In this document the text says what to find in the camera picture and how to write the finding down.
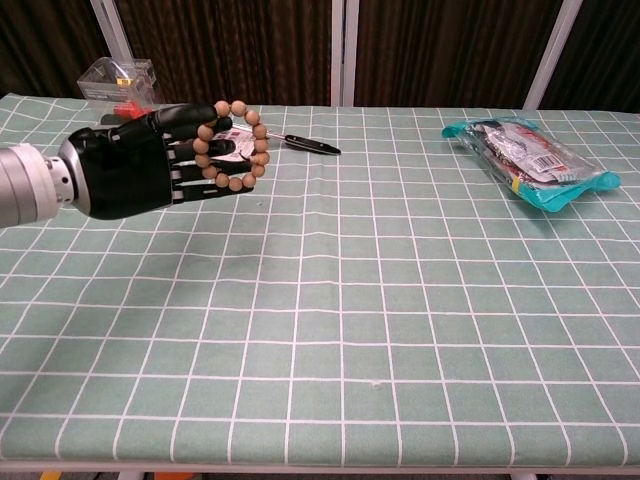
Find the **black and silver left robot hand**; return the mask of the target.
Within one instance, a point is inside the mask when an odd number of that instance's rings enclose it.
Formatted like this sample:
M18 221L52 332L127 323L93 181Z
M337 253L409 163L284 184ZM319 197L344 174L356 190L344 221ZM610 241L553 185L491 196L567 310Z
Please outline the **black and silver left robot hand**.
M206 185L193 142L201 126L218 134L232 119L206 103L155 110L111 128L82 128L58 155L74 185L73 205L98 220L116 220L184 202L230 196Z

